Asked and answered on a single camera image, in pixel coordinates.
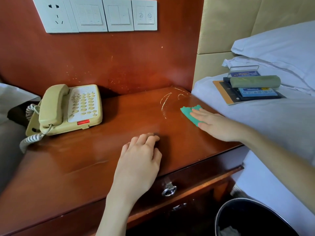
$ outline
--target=red label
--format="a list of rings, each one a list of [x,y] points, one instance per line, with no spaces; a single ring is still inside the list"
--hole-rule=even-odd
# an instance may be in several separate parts
[[[77,124],[82,125],[82,124],[89,123],[89,122],[90,122],[90,119],[86,119],[86,120],[78,121]]]

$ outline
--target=cleaning cloth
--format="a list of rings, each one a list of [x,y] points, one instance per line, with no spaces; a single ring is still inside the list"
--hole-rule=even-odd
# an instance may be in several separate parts
[[[199,109],[201,109],[201,106],[197,105],[197,106],[192,107],[192,108],[196,109],[196,110],[199,110]],[[190,107],[182,107],[180,110],[189,120],[191,120],[196,126],[198,126],[198,123],[200,123],[202,121],[199,121],[199,120],[195,119],[193,116],[190,115],[190,113],[192,112],[192,110],[191,110],[192,108],[190,108]]]
[[[232,77],[230,82],[233,88],[278,88],[281,79],[277,75]]]

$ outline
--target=telephone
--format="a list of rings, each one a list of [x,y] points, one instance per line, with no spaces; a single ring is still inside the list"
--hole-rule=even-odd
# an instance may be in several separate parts
[[[55,135],[100,124],[103,118],[100,92],[97,85],[69,88],[65,84],[49,87],[38,105],[26,109],[29,125],[20,143],[25,153],[28,145],[45,135]]]

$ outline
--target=switch panel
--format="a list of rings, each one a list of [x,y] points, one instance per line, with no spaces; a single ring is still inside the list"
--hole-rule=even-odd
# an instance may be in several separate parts
[[[102,0],[70,0],[79,32],[107,32]]]
[[[70,0],[33,0],[47,33],[78,33]]]
[[[131,0],[103,0],[108,31],[133,31]]]
[[[135,30],[157,30],[157,1],[131,0]]]

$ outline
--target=trash can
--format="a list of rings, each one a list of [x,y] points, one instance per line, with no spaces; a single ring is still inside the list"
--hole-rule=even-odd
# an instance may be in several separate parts
[[[266,205],[248,198],[229,200],[219,209],[215,217],[215,235],[224,235],[220,231],[229,226],[242,236],[298,236],[279,214]]]

